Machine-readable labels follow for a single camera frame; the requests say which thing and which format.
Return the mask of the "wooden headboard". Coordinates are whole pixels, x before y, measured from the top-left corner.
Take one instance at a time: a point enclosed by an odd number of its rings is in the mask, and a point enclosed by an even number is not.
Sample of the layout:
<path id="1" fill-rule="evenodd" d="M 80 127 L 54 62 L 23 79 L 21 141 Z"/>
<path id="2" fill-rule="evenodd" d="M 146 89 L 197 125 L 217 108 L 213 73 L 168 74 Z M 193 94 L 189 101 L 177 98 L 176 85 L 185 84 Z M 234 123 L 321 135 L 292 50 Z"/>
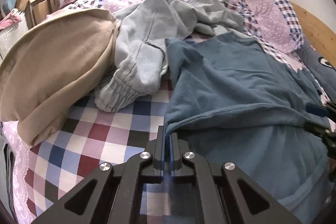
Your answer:
<path id="1" fill-rule="evenodd" d="M 335 33 L 317 17 L 299 5 L 291 2 L 301 24 L 303 33 L 308 37 L 312 46 L 323 55 L 333 67 L 336 65 Z"/>

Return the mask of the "beige khaki garment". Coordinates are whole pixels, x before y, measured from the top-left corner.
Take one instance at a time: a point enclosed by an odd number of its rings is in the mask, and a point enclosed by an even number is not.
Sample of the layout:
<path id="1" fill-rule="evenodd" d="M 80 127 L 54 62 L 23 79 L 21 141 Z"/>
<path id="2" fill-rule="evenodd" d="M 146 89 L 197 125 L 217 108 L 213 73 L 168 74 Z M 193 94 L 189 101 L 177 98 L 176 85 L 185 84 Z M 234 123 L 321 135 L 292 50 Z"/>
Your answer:
<path id="1" fill-rule="evenodd" d="M 108 10 L 68 10 L 22 36 L 1 63 L 1 121 L 30 146 L 60 130 L 113 65 L 119 26 Z"/>

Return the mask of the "cardboard boxes pile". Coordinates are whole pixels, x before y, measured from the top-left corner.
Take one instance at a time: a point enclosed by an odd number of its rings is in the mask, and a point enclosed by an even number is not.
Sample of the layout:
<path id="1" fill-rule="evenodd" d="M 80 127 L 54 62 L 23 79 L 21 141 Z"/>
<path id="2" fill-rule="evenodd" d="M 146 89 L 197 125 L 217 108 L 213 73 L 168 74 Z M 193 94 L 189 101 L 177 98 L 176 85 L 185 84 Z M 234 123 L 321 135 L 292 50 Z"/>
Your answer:
<path id="1" fill-rule="evenodd" d="M 28 29 L 41 23 L 60 7 L 59 0 L 16 0 L 15 7 L 23 12 Z"/>

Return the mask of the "blue grey plush pillow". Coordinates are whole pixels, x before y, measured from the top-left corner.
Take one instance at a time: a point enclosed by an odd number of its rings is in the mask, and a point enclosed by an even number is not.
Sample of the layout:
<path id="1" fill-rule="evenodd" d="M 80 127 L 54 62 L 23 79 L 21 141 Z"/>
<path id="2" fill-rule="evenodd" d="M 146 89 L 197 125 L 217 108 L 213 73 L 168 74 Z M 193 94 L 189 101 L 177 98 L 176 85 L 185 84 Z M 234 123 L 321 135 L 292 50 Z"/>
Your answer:
<path id="1" fill-rule="evenodd" d="M 331 102 L 335 103 L 335 67 L 311 45 L 306 35 L 303 36 L 302 47 L 295 52 L 313 73 L 327 96 L 331 99 Z"/>

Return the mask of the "purple polka dot pillow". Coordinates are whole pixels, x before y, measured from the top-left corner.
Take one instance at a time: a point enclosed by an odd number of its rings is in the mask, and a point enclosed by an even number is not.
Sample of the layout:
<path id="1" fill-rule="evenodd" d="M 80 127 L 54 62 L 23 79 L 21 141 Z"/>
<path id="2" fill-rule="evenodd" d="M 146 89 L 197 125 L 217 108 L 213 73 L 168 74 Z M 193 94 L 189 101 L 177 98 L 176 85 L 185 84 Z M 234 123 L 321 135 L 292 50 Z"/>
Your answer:
<path id="1" fill-rule="evenodd" d="M 283 53 L 303 45 L 303 30 L 289 0 L 245 0 L 261 38 Z"/>

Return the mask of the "teal blue shirt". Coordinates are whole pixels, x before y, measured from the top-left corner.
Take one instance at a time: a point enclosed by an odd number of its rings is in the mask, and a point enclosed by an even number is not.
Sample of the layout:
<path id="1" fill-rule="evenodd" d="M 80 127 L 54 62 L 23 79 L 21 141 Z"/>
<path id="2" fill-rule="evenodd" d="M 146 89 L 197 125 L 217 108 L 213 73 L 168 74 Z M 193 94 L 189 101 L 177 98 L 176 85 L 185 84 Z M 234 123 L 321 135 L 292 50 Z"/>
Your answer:
<path id="1" fill-rule="evenodd" d="M 326 117 L 306 111 L 308 103 L 322 103 L 311 74 L 233 32 L 165 44 L 173 83 L 166 135 L 179 133 L 209 162 L 233 162 L 302 223 L 312 223 L 333 184 L 326 146 L 303 127 L 330 127 Z"/>

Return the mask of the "light blue elastic-cuff garment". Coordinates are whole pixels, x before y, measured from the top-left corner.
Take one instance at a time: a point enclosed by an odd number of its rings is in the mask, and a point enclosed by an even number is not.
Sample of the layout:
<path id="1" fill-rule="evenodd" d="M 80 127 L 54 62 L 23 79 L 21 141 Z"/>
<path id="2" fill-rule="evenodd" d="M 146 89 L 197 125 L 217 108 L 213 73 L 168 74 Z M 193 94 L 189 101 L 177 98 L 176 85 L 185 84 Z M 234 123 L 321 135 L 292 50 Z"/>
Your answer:
<path id="1" fill-rule="evenodd" d="M 117 112 L 158 90 L 167 71 L 165 39 L 184 39 L 190 34 L 174 1 L 144 0 L 114 12 L 121 24 L 113 67 L 95 90 L 94 102 L 100 110 Z"/>

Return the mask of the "plaid checkered bed sheet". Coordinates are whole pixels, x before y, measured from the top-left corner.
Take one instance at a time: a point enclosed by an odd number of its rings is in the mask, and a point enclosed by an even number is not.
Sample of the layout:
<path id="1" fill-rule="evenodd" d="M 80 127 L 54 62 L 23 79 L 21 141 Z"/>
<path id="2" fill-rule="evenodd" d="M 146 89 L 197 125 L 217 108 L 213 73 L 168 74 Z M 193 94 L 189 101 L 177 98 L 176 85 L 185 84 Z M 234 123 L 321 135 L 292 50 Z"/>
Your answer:
<path id="1" fill-rule="evenodd" d="M 72 106 L 62 129 L 35 147 L 22 142 L 16 122 L 5 122 L 3 134 L 15 153 L 11 184 L 18 222 L 31 223 L 101 162 L 120 164 L 142 152 L 165 117 L 177 113 L 179 103 L 191 103 L 201 112 L 205 103 L 213 105 L 226 95 L 235 95 L 240 107 L 252 96 L 259 103 L 295 110 L 307 101 L 320 102 L 307 69 L 294 71 L 279 63 L 254 40 L 226 33 L 196 45 L 202 48 L 207 50 L 204 59 L 224 73 L 224 83 L 213 95 L 195 86 L 173 92 L 165 77 L 155 95 L 140 97 L 116 113 L 99 110 L 93 97 L 86 96 Z M 197 153 L 210 162 L 234 162 L 303 223 L 310 223 L 333 188 L 326 148 L 300 128 L 263 127 L 267 118 L 279 120 L 260 111 L 255 120 L 246 115 L 234 119 L 233 129 L 186 137 Z"/>

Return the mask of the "grey green sweatshirt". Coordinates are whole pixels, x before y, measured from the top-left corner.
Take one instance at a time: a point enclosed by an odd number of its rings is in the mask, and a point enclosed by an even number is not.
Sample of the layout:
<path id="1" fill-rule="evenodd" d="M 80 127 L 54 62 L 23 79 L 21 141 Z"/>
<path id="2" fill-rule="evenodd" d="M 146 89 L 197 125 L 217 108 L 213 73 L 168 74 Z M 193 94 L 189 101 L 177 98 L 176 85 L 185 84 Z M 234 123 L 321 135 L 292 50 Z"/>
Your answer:
<path id="1" fill-rule="evenodd" d="M 113 13 L 121 20 L 120 32 L 144 41 L 185 39 L 194 31 L 217 36 L 243 32 L 244 19 L 219 0 L 144 0 Z"/>

